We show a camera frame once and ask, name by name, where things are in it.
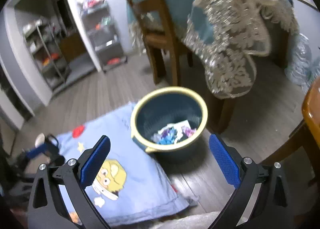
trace screw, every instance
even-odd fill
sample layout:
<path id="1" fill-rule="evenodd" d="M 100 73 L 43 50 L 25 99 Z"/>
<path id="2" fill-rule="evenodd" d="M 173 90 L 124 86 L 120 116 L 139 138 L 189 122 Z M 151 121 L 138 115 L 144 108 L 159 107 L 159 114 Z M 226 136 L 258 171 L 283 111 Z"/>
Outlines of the screw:
<path id="1" fill-rule="evenodd" d="M 248 158 L 248 157 L 245 157 L 245 158 L 243 159 L 243 161 L 244 161 L 244 163 L 246 163 L 246 164 L 251 164 L 251 163 L 252 163 L 252 159 L 250 159 L 250 158 Z"/>
<path id="2" fill-rule="evenodd" d="M 75 159 L 71 159 L 68 161 L 69 166 L 73 166 L 77 161 Z"/>
<path id="3" fill-rule="evenodd" d="M 41 164 L 40 166 L 39 166 L 39 170 L 44 170 L 46 168 L 46 164 Z"/>
<path id="4" fill-rule="evenodd" d="M 275 167 L 276 168 L 281 168 L 281 164 L 279 162 L 275 162 Z"/>

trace blue blanket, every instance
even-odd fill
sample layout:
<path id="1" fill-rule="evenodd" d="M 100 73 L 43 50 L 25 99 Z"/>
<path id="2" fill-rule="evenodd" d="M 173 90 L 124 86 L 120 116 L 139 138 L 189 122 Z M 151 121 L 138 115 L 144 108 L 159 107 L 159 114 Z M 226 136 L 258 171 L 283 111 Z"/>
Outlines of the blue blanket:
<path id="1" fill-rule="evenodd" d="M 93 185 L 85 191 L 111 226 L 173 215 L 189 205 L 173 190 L 159 163 L 131 140 L 130 116 L 134 106 L 129 103 L 87 122 L 77 138 L 72 137 L 72 132 L 57 136 L 60 154 L 66 160 L 78 159 L 102 135 L 110 138 L 110 153 Z M 65 187 L 60 186 L 60 190 L 68 211 L 74 212 Z"/>

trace yellow cartoon face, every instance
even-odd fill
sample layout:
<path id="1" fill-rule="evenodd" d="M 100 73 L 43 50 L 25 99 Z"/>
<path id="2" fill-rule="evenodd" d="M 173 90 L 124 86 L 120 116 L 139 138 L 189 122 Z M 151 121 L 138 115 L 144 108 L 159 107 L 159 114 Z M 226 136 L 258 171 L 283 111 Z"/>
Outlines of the yellow cartoon face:
<path id="1" fill-rule="evenodd" d="M 127 174 L 117 160 L 105 160 L 101 166 L 96 179 L 93 182 L 93 189 L 106 197 L 116 200 L 118 193 L 123 189 Z"/>

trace wooden floor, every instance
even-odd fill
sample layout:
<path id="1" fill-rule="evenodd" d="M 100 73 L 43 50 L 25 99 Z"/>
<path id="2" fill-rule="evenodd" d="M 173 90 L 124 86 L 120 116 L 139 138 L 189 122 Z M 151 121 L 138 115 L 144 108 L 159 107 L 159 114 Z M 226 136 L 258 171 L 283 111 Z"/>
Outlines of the wooden floor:
<path id="1" fill-rule="evenodd" d="M 239 98 L 229 128 L 222 134 L 229 146 L 242 156 L 260 162 L 273 153 L 286 140 L 301 121 L 301 89 L 290 83 L 279 67 L 267 58 L 255 58 L 257 80 L 253 89 Z M 202 94 L 205 89 L 204 70 L 194 57 L 189 68 L 181 58 L 182 85 Z M 166 58 L 167 73 L 170 73 Z M 47 108 L 40 109 L 36 117 L 24 124 L 17 135 L 13 155 L 34 145 L 36 136 L 43 132 L 58 135 L 95 119 L 129 101 L 139 100 L 152 90 L 168 86 L 163 80 L 155 86 L 147 56 L 131 56 L 127 64 L 107 74 L 92 73 L 57 97 Z M 220 211 L 233 192 L 226 183 L 219 166 L 208 149 L 209 132 L 204 131 L 198 152 L 187 163 L 170 165 L 161 163 L 176 188 L 187 196 L 198 198 L 199 205 L 184 215 Z M 40 157 L 28 167 L 35 172 L 45 158 Z"/>

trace dining table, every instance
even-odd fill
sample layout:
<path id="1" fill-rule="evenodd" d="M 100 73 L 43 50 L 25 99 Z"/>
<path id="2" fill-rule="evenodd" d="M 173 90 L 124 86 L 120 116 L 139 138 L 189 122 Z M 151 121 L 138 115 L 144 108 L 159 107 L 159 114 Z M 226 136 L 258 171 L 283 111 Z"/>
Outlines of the dining table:
<path id="1" fill-rule="evenodd" d="M 268 56 L 271 38 L 265 22 L 271 21 L 296 34 L 299 31 L 288 0 L 165 0 L 176 35 L 197 55 L 209 91 L 218 99 L 248 93 L 257 69 L 254 56 Z M 132 45 L 142 54 L 140 26 L 128 5 Z M 142 16 L 148 29 L 163 31 L 157 12 Z"/>

